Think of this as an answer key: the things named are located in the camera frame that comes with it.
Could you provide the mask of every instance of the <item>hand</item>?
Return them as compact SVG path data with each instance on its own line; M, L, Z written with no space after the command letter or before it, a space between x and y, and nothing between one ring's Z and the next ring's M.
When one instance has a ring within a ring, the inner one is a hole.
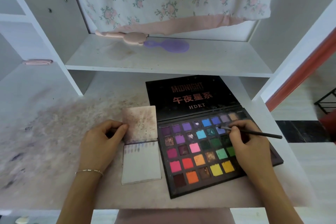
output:
M118 144L128 129L127 124L106 120L85 133L81 142L79 170L94 169L104 172L113 160ZM116 130L112 138L105 135L109 130Z
M237 126L253 131L260 129L251 120L237 120L229 125L232 129L229 136L237 161L252 183L267 182L268 178L275 175L271 162L270 142L264 136L249 134L250 140L244 144Z

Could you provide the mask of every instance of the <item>pink curtain trim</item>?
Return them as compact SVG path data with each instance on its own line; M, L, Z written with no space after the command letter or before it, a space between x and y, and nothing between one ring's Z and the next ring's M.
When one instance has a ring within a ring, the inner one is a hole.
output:
M118 27L113 32L140 32L145 34L171 35L182 32L191 32L204 29L231 26L246 21L244 18L232 17L230 15L205 15L192 16L187 18L170 19L146 24L125 25Z

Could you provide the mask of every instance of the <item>black floor tile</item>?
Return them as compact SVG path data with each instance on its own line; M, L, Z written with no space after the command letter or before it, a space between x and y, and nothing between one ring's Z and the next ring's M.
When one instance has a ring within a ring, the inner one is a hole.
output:
M289 143L305 143L304 138L290 120L276 120L276 123Z
M318 120L292 120L307 143L331 142L330 136Z

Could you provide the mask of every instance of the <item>bracelet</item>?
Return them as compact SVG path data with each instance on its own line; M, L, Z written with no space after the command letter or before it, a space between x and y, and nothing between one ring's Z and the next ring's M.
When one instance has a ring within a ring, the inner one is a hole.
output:
M79 173L79 172L97 172L100 173L102 176L104 176L104 174L99 171L99 170L94 170L94 169L83 169L83 170L78 170L77 172L75 172L75 174Z

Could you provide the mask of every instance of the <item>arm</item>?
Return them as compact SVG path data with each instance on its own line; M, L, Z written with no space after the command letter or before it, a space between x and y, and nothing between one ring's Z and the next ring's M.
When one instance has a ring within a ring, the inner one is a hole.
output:
M237 161L259 192L270 224L303 224L275 175L268 139L249 135L250 141L242 142L237 126L260 131L251 120L238 120L229 126L232 127L229 136Z
M110 139L105 135L116 129ZM117 147L128 125L107 120L86 132L81 142L81 157L78 170L94 169L104 172L113 160ZM57 224L90 224L95 206L95 192L101 174L94 171L79 172L70 187Z

